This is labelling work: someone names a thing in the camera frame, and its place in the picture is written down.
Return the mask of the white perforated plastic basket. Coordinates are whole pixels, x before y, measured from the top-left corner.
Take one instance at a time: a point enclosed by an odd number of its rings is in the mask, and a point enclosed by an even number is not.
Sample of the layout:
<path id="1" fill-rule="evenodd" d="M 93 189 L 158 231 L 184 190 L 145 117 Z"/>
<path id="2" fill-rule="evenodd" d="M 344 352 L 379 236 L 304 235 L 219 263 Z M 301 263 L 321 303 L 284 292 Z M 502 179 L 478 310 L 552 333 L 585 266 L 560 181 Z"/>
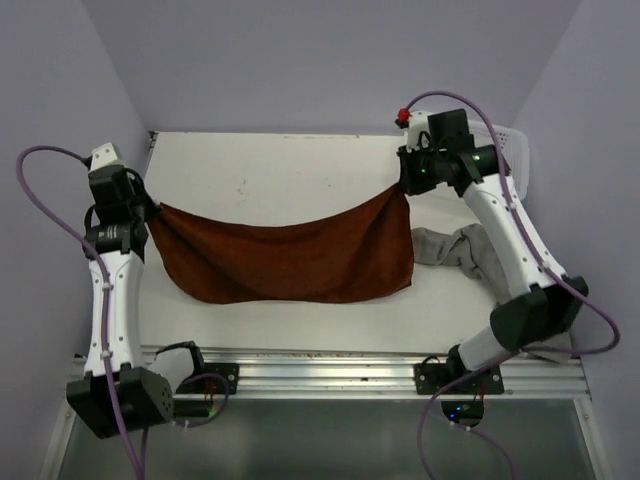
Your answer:
<path id="1" fill-rule="evenodd" d="M 493 139 L 486 125 L 480 121 L 469 122 L 470 132 L 474 135 L 478 147 L 493 144 Z M 494 125 L 500 149 L 506 160 L 516 193 L 520 199 L 527 194 L 530 178 L 530 148 L 527 136 L 515 129 Z"/>

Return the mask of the rust brown towel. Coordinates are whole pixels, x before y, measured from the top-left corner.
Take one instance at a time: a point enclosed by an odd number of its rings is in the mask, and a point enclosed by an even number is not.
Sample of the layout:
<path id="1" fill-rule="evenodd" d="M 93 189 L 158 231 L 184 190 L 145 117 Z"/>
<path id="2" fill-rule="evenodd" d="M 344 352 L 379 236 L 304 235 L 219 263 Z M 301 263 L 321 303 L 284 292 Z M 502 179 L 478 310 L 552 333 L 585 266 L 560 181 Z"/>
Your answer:
<path id="1" fill-rule="evenodd" d="M 149 228 L 169 278 L 208 304 L 349 304 L 390 296 L 412 283 L 410 207 L 396 185 L 303 224 L 225 223 L 163 204 Z"/>

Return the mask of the grey towel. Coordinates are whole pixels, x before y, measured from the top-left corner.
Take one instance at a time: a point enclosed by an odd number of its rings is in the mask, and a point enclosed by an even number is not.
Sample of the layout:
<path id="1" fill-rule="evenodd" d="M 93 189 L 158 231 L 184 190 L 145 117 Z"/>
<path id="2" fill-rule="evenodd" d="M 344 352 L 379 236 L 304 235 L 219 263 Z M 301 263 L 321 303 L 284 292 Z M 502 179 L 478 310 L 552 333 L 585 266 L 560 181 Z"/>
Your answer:
<path id="1" fill-rule="evenodd" d="M 480 224 L 445 234 L 427 228 L 411 230 L 414 262 L 458 267 L 469 278 L 500 283 L 506 277 L 498 255 Z"/>

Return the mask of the aluminium mounting rail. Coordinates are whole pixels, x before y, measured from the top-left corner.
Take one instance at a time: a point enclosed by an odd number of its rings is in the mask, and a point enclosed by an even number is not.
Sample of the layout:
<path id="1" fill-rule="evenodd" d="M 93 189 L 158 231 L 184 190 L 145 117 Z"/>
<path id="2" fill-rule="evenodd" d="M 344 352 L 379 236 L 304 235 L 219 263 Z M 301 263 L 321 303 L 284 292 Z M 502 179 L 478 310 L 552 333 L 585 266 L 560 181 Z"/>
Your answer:
<path id="1" fill-rule="evenodd" d="M 439 389 L 427 382 L 420 368 L 421 354 L 206 350 L 204 359 L 228 366 L 237 399 L 424 400 Z M 589 396 L 580 361 L 556 364 L 516 358 L 441 398 L 574 400 Z"/>

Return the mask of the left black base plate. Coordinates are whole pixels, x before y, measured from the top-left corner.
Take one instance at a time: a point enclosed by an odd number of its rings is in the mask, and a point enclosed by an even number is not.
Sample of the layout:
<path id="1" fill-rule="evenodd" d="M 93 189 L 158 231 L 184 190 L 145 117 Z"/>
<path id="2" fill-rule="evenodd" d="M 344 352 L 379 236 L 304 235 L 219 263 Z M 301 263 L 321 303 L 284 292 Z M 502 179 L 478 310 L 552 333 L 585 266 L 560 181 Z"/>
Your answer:
<path id="1" fill-rule="evenodd" d="M 229 394 L 235 395 L 240 378 L 240 365 L 232 362 L 207 362 L 204 367 L 188 377 L 177 389 L 177 393 L 215 395 L 224 394 L 227 384 Z"/>

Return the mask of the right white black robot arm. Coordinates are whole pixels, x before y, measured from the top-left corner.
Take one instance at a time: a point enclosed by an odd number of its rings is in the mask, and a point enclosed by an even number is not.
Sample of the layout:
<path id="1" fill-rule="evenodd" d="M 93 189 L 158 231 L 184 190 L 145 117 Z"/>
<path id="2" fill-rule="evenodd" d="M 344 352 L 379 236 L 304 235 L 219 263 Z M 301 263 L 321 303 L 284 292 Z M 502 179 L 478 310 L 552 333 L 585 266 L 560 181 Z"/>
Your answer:
<path id="1" fill-rule="evenodd" d="M 449 387 L 470 391 L 481 380 L 481 366 L 528 347 L 542 349 L 553 361 L 567 360 L 568 331 L 588 287 L 582 277 L 569 277 L 549 253 L 508 168 L 498 163 L 499 148 L 476 145 L 462 109 L 400 117 L 407 131 L 398 151 L 405 192 L 419 195 L 445 184 L 477 219 L 451 234 L 413 229 L 415 262 L 457 266 L 483 280 L 497 301 L 488 326 L 452 348 L 445 369 Z"/>

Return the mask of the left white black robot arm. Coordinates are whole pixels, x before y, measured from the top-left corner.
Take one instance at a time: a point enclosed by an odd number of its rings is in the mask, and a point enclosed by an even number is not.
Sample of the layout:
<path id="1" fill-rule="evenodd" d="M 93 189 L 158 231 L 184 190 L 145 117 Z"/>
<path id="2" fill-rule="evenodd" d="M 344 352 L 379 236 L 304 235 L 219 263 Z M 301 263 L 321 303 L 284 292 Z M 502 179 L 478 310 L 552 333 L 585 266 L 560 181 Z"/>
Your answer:
<path id="1" fill-rule="evenodd" d="M 201 390 L 208 369 L 192 341 L 161 348 L 144 361 L 139 328 L 139 288 L 149 238 L 146 224 L 159 207 L 140 175 L 110 165 L 88 175 L 94 203 L 85 224 L 85 256 L 93 288 L 92 333 L 81 379 L 66 386 L 66 399 L 100 439 L 167 423 L 173 395 Z"/>

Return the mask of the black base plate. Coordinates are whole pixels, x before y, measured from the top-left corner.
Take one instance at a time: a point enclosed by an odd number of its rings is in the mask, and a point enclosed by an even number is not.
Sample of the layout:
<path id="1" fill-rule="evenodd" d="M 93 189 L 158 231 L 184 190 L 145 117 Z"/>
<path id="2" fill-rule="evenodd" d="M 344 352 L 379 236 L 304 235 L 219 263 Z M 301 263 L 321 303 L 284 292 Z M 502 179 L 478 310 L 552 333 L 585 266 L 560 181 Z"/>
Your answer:
<path id="1" fill-rule="evenodd" d="M 207 362 L 204 367 L 188 377 L 177 389 L 177 393 L 215 395 L 224 394 L 227 384 L 229 394 L 235 395 L 240 378 L 240 365 L 232 362 Z"/>
<path id="2" fill-rule="evenodd" d="M 416 363 L 413 365 L 413 378 L 418 395 L 433 395 L 454 381 L 454 376 L 443 363 Z M 493 367 L 451 387 L 443 395 L 501 395 L 504 392 L 501 370 Z"/>

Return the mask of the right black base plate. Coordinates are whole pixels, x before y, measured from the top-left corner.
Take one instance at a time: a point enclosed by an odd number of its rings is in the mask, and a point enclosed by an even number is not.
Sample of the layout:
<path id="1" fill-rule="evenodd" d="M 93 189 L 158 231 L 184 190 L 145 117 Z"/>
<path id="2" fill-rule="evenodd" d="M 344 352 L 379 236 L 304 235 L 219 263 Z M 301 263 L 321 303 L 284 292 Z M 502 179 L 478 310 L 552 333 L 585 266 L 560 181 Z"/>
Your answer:
<path id="1" fill-rule="evenodd" d="M 418 395 L 433 395 L 454 381 L 454 376 L 443 363 L 416 363 L 413 365 L 413 378 Z M 501 395 L 504 392 L 501 370 L 493 367 L 451 387 L 443 395 Z"/>

